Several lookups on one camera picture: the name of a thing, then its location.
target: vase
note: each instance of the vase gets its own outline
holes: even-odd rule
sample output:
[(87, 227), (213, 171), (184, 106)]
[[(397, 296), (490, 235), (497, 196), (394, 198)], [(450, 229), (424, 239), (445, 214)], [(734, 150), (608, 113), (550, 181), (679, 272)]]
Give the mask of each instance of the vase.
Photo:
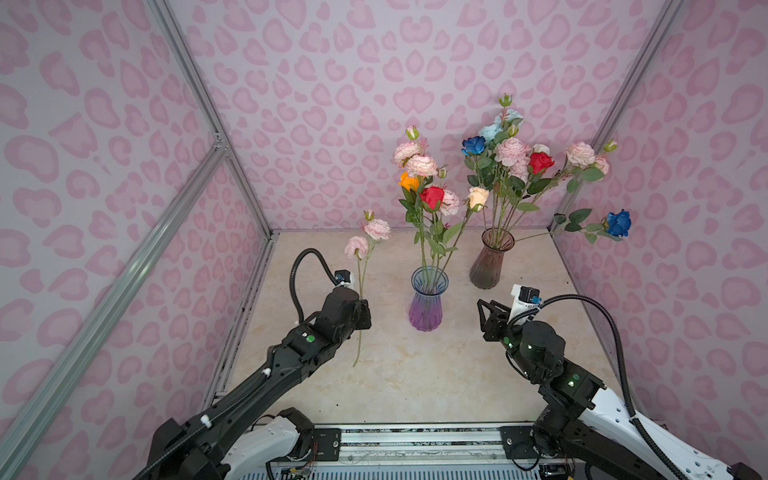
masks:
[(448, 275), (434, 266), (421, 266), (411, 276), (413, 300), (408, 318), (411, 325), (423, 332), (431, 332), (442, 322), (440, 296), (448, 288)]
[(515, 238), (507, 230), (489, 228), (483, 232), (482, 242), (482, 251), (469, 269), (469, 279), (472, 285), (487, 290), (501, 278), (504, 254), (515, 246)]

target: wire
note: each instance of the wire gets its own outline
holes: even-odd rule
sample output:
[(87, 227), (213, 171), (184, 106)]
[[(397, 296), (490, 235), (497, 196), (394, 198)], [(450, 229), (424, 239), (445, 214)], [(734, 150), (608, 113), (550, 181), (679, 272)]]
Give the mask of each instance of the wire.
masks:
[(616, 327), (616, 322), (614, 321), (614, 318), (611, 316), (608, 310), (606, 310), (606, 308), (602, 306), (602, 304), (600, 304), (600, 302), (588, 296), (579, 295), (577, 293), (566, 293), (565, 295), (557, 295), (541, 302), (538, 308), (530, 309), (526, 312), (515, 315), (514, 318), (510, 319), (509, 323), (515, 324), (515, 322), (517, 322), (521, 318), (524, 318), (526, 316), (534, 316), (537, 313), (539, 313), (541, 309), (543, 309), (547, 305), (550, 305), (555, 302), (559, 302), (560, 300), (580, 300), (582, 302), (586, 302), (594, 306), (595, 308), (600, 310), (600, 313), (603, 314), (605, 319), (608, 321), (608, 325), (611, 327), (611, 333), (613, 334), (614, 343), (616, 344), (616, 360), (617, 360), (618, 369), (619, 369), (619, 384), (621, 385), (621, 395), (624, 397), (624, 405), (627, 407), (627, 413), (629, 413), (629, 416), (630, 416), (630, 423), (634, 425), (634, 427), (640, 433), (640, 437), (643, 438), (645, 443), (648, 445), (648, 448), (650, 448), (650, 450), (654, 454), (656, 454), (656, 456), (661, 460), (661, 462), (664, 463), (664, 465), (666, 465), (668, 469), (670, 469), (670, 471), (675, 477), (677, 477), (679, 480), (689, 480), (689, 477), (685, 475), (677, 467), (677, 465), (675, 465), (669, 459), (669, 457), (667, 457), (667, 455), (661, 450), (659, 445), (651, 438), (650, 435), (648, 435), (648, 432), (645, 430), (645, 427), (640, 422), (640, 419), (634, 418), (637, 412), (634, 409), (634, 404), (632, 403), (632, 396), (630, 395), (630, 392), (629, 392), (629, 382), (627, 381), (627, 367), (624, 364), (624, 349), (621, 346), (621, 337), (619, 336), (619, 329), (618, 327)]
[(296, 257), (296, 259), (293, 261), (293, 266), (290, 269), (290, 278), (288, 279), (288, 289), (290, 290), (290, 298), (293, 300), (293, 305), (296, 306), (296, 312), (299, 314), (299, 323), (304, 323), (304, 310), (301, 309), (301, 303), (299, 303), (299, 297), (296, 296), (296, 271), (299, 269), (299, 264), (301, 263), (301, 260), (304, 260), (304, 257), (309, 255), (310, 253), (314, 253), (318, 260), (320, 260), (320, 263), (323, 265), (323, 269), (326, 271), (326, 275), (328, 275), (328, 278), (331, 279), (333, 282), (333, 285), (338, 285), (341, 283), (341, 280), (337, 280), (333, 274), (331, 273), (331, 269), (328, 268), (328, 263), (326, 263), (326, 259), (323, 258), (323, 255), (315, 250), (314, 248), (308, 248), (304, 250), (302, 253), (299, 253), (299, 256)]

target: flower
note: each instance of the flower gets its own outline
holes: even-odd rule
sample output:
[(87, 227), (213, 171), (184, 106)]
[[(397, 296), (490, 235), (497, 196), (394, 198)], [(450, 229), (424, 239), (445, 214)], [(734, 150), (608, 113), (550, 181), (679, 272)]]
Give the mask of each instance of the flower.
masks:
[(542, 144), (535, 144), (531, 147), (531, 151), (535, 154), (547, 154), (549, 155), (549, 147)]
[(402, 172), (398, 185), (405, 188), (406, 190), (416, 191), (416, 189), (419, 188), (419, 180), (415, 179), (414, 177), (410, 177), (408, 172)]
[(483, 137), (468, 138), (462, 142), (462, 145), (464, 146), (462, 152), (467, 156), (480, 155), (485, 151), (485, 139)]
[(575, 167), (585, 168), (594, 163), (594, 150), (583, 141), (566, 148), (565, 156)]
[(607, 224), (605, 231), (611, 235), (616, 237), (626, 237), (629, 235), (629, 227), (632, 226), (632, 219), (629, 218), (629, 212), (626, 210), (622, 210), (618, 214), (610, 212), (605, 217), (605, 222), (603, 222), (603, 224)]
[(344, 253), (349, 258), (357, 257), (363, 259), (368, 256), (368, 240), (365, 237), (352, 237), (349, 239)]
[(485, 141), (492, 141), (494, 138), (496, 138), (496, 135), (503, 132), (504, 129), (497, 124), (490, 124), (488, 126), (485, 126), (480, 129), (479, 133), (480, 136), (485, 139)]
[(374, 240), (388, 240), (389, 239), (389, 223), (384, 220), (374, 218), (369, 221), (367, 225), (362, 228), (368, 235)]
[(536, 152), (531, 154), (531, 166), (533, 167), (533, 173), (537, 174), (542, 170), (546, 170), (554, 165), (552, 157), (544, 152)]
[(408, 128), (406, 128), (406, 135), (408, 135), (408, 138), (411, 140), (415, 140), (416, 138), (419, 138), (419, 131), (416, 130), (415, 125), (410, 125)]
[(442, 202), (443, 198), (445, 198), (445, 190), (440, 187), (430, 187), (424, 189), (421, 197), (422, 202), (429, 205), (429, 208), (434, 210), (437, 208), (437, 203)]
[(528, 154), (531, 148), (517, 138), (508, 138), (496, 146), (496, 161), (500, 161), (506, 167), (523, 161), (527, 165)]
[(469, 208), (472, 208), (475, 212), (479, 212), (485, 206), (485, 201), (488, 199), (488, 195), (491, 192), (485, 188), (472, 187), (469, 189)]
[(442, 204), (440, 205), (440, 213), (443, 215), (456, 215), (458, 213), (458, 206), (461, 201), (458, 199), (458, 195), (454, 194), (450, 190), (443, 191)]
[(404, 144), (397, 146), (392, 159), (397, 163), (398, 167), (402, 168), (410, 157), (421, 153), (422, 148), (416, 142), (406, 141)]
[(429, 155), (414, 155), (406, 165), (412, 177), (431, 177), (437, 175), (437, 162)]
[(600, 154), (594, 158), (595, 167), (599, 168), (603, 175), (608, 175), (608, 170), (611, 166), (608, 165), (608, 156), (606, 154)]

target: pink leopard print wallpaper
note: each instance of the pink leopard print wallpaper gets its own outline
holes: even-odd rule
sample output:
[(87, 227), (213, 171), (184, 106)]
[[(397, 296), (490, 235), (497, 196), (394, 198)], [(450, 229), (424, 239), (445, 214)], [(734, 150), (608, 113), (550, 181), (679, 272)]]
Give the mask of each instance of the pink leopard print wallpaper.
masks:
[(2, 434), (213, 139), (141, 0), (3, 2), (0, 122)]
[(691, 2), (578, 207), (627, 208), (627, 240), (558, 244), (616, 317), (651, 418), (768, 477), (765, 2)]
[[(524, 140), (589, 141), (662, 3), (171, 1), (281, 229), (354, 227), (370, 208), (404, 226), (391, 159), (409, 124), (465, 194), (460, 142), (491, 122), (500, 92), (516, 94)], [(561, 196), (521, 223), (548, 224)]]
[(21, 478), (130, 478), (146, 465), (154, 430), (201, 410), (262, 241), (222, 165)]

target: brown glass vase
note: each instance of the brown glass vase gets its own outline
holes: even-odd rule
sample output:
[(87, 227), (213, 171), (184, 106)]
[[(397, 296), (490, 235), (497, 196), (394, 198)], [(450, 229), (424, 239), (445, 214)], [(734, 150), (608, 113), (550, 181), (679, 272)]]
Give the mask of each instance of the brown glass vase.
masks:
[(472, 285), (487, 290), (502, 277), (504, 254), (515, 246), (515, 238), (507, 230), (489, 228), (483, 232), (482, 242), (482, 251), (469, 269), (469, 279)]

